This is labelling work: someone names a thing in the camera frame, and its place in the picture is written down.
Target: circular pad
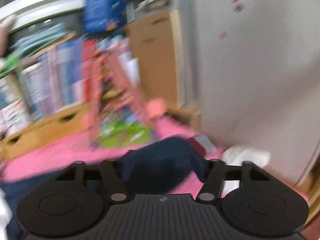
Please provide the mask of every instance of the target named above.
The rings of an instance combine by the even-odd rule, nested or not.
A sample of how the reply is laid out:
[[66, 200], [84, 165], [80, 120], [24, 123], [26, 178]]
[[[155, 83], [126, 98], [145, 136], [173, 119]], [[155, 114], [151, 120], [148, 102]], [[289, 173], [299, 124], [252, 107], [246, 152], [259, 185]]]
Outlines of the circular pad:
[[114, 193], [111, 195], [113, 201], [124, 201], [127, 198], [126, 194], [123, 193]]
[[292, 190], [231, 191], [221, 200], [225, 219], [239, 230], [262, 237], [281, 237], [298, 231], [305, 223], [307, 202]]
[[39, 209], [47, 215], [65, 215], [76, 207], [76, 203], [69, 195], [53, 194], [41, 200]]
[[102, 198], [94, 192], [35, 191], [17, 207], [23, 228], [46, 237], [65, 237], [84, 231], [93, 226], [102, 213]]
[[283, 198], [270, 193], [259, 194], [249, 200], [249, 207], [258, 214], [265, 216], [280, 214], [285, 210], [286, 206], [287, 204]]
[[204, 201], [212, 201], [214, 200], [214, 195], [211, 193], [201, 193], [199, 198]]

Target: pink marks on wall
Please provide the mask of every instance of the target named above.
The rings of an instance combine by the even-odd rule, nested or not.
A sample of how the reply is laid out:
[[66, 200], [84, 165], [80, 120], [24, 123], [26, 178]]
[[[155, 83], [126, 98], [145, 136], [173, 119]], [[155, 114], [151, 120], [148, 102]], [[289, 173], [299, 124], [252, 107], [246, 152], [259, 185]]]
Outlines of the pink marks on wall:
[[244, 9], [243, 3], [240, 3], [241, 0], [232, 0], [231, 3], [236, 3], [236, 5], [233, 7], [233, 11], [236, 13], [241, 12]]
[[240, 0], [232, 0], [231, 3], [237, 3], [239, 2]]
[[238, 3], [236, 6], [234, 6], [233, 11], [236, 13], [241, 12], [244, 9], [243, 3]]
[[220, 40], [223, 40], [224, 38], [226, 38], [228, 36], [228, 33], [227, 32], [223, 32], [219, 35], [219, 39]]

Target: logo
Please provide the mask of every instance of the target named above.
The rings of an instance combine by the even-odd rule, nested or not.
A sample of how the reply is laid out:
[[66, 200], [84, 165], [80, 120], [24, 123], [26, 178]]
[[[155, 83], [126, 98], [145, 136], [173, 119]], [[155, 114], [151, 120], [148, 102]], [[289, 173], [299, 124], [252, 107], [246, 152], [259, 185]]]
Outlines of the logo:
[[164, 203], [164, 202], [166, 202], [166, 201], [168, 200], [168, 198], [166, 198], [166, 197], [161, 197], [161, 198], [159, 198], [159, 200]]

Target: white cloth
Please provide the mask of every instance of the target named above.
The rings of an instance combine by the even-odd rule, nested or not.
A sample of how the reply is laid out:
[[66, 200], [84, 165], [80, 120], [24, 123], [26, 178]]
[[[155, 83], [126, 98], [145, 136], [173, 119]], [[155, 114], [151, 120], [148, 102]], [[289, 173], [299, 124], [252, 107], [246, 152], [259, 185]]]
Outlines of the white cloth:
[[[251, 146], [236, 145], [226, 150], [221, 159], [228, 165], [241, 166], [243, 161], [251, 161], [260, 168], [264, 168], [270, 162], [271, 153], [266, 151], [257, 150]], [[239, 188], [239, 181], [232, 180], [226, 181], [223, 189], [222, 196]]]
[[2, 189], [0, 189], [0, 240], [8, 239], [6, 227], [9, 224], [11, 218], [12, 211], [5, 200], [4, 192], [2, 191]]

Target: white window frame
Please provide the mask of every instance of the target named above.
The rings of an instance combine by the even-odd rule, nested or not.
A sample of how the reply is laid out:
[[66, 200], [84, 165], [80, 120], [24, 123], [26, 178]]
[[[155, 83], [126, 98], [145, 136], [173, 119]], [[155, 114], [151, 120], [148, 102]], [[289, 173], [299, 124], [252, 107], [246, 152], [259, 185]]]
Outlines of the white window frame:
[[9, 33], [66, 12], [82, 9], [85, 0], [15, 0], [0, 8], [0, 21], [11, 14], [17, 20]]

